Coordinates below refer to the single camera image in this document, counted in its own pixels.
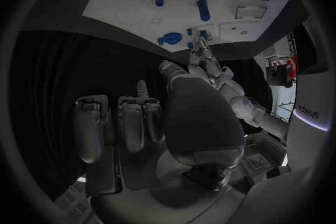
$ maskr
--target blue object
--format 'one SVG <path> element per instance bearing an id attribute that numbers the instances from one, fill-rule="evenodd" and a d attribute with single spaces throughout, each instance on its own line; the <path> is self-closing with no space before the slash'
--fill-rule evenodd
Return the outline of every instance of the blue object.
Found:
<path id="1" fill-rule="evenodd" d="M 177 32 L 170 32 L 164 36 L 164 42 L 169 45 L 175 45 L 182 40 L 181 34 Z"/>
<path id="2" fill-rule="evenodd" d="M 206 0 L 199 0 L 197 2 L 197 6 L 198 6 L 199 14 L 200 14 L 200 19 L 202 21 L 210 20 L 210 13 L 209 13 L 207 1 Z"/>
<path id="3" fill-rule="evenodd" d="M 162 7 L 165 4 L 164 0 L 155 0 L 155 5 L 157 7 Z"/>
<path id="4" fill-rule="evenodd" d="M 159 39 L 157 39 L 157 41 L 158 41 L 158 44 L 159 44 L 160 46 L 163 46 L 163 45 L 164 45 L 164 39 L 163 39 L 163 38 L 159 38 Z"/>
<path id="5" fill-rule="evenodd" d="M 208 34 L 205 30 L 199 32 L 199 37 L 203 37 L 205 40 L 208 39 Z"/>

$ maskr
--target purple light strip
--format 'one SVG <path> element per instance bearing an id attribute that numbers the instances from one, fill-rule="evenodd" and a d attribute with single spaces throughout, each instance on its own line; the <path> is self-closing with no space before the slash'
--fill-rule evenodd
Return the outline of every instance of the purple light strip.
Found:
<path id="1" fill-rule="evenodd" d="M 323 128 L 323 127 L 320 127 L 320 126 L 317 126 L 317 125 L 315 125 L 314 123 L 309 122 L 308 120 L 306 120 L 306 119 L 300 117 L 300 116 L 296 113 L 295 109 L 294 109 L 293 113 L 294 113 L 294 115 L 296 115 L 299 119 L 301 119 L 303 122 L 308 123 L 309 125 L 311 125 L 311 126 L 317 128 L 317 129 L 324 130 L 324 131 L 328 131 L 328 129 Z"/>

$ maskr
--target logo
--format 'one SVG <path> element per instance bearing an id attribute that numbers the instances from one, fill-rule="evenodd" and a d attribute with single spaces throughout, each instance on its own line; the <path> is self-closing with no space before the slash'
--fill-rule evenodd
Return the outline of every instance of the logo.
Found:
<path id="1" fill-rule="evenodd" d="M 315 118 L 315 119 L 319 118 L 319 113 L 318 112 L 307 109 L 307 108 L 305 108 L 304 106 L 301 106 L 301 105 L 298 106 L 298 109 L 299 109 L 299 111 L 301 111 L 301 112 L 303 112 L 307 115 L 310 115 L 312 119 L 313 118 Z"/>

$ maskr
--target red object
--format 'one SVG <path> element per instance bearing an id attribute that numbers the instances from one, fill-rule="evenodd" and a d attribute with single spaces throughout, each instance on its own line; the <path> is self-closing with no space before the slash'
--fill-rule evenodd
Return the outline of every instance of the red object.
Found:
<path id="1" fill-rule="evenodd" d="M 292 60 L 295 62 L 296 69 L 293 69 L 292 63 L 290 60 L 287 61 L 287 74 L 291 76 L 292 79 L 297 76 L 297 57 L 292 57 Z"/>

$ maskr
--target blue cylinder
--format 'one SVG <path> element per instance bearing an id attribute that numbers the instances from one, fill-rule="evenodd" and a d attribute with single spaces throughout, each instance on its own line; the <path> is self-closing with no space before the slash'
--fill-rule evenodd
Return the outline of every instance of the blue cylinder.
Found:
<path id="1" fill-rule="evenodd" d="M 164 0 L 155 0 L 155 5 L 157 7 L 162 7 L 165 4 Z"/>
<path id="2" fill-rule="evenodd" d="M 199 32 L 199 37 L 203 37 L 205 40 L 208 39 L 208 34 L 205 30 Z"/>
<path id="3" fill-rule="evenodd" d="M 164 45 L 164 39 L 163 38 L 159 38 L 157 39 L 157 42 L 160 46 L 163 46 Z"/>
<path id="4" fill-rule="evenodd" d="M 210 20 L 210 13 L 209 13 L 207 1 L 206 0 L 199 0 L 197 2 L 197 6 L 198 6 L 198 10 L 199 10 L 200 19 L 202 21 Z"/>
<path id="5" fill-rule="evenodd" d="M 164 42 L 169 45 L 175 45 L 182 40 L 181 34 L 178 32 L 170 32 L 164 36 Z"/>

